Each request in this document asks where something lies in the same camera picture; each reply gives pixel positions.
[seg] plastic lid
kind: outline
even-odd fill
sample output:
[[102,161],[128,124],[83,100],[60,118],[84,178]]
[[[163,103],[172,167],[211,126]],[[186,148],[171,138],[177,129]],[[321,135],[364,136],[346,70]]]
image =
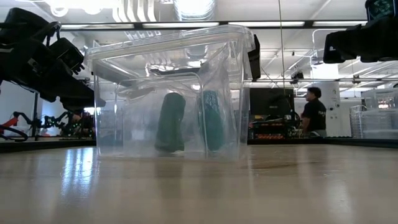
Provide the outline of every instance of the plastic lid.
[[86,52],[85,61],[88,66],[92,68],[91,62],[93,60],[123,57],[125,55],[131,55],[131,52],[134,52],[134,54],[145,54],[177,47],[189,47],[193,45],[237,40],[244,41],[247,51],[251,51],[255,48],[254,36],[248,28],[225,25],[95,47]]

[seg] wire rack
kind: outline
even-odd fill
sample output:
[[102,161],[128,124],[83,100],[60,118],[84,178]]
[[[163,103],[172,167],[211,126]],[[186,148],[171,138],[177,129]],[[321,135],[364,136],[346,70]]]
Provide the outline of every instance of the wire rack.
[[363,105],[353,106],[349,109],[349,122],[351,124],[351,136],[353,138],[363,138],[363,124],[362,124],[362,112],[366,111],[366,107]]

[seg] clear plastic container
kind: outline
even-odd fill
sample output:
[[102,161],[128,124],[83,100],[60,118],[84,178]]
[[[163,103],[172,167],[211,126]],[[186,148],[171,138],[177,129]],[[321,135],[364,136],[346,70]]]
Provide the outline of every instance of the clear plastic container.
[[398,109],[398,89],[369,90],[362,93],[368,110]]
[[398,139],[398,110],[363,111],[363,138]]
[[238,159],[253,48],[246,28],[220,26],[90,49],[99,155]]
[[366,107],[363,105],[352,106],[349,109],[349,122],[353,138],[363,138],[362,113],[364,111],[366,111]]

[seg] table surface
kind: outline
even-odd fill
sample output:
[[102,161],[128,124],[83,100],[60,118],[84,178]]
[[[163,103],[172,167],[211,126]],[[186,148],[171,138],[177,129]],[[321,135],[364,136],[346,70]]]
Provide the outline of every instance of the table surface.
[[398,223],[398,151],[253,146],[239,165],[0,154],[0,223]]

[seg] computer monitor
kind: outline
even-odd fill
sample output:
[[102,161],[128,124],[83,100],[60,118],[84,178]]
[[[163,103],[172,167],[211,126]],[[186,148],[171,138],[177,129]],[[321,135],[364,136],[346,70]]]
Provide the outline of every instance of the computer monitor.
[[250,114],[283,118],[294,112],[293,89],[251,88]]

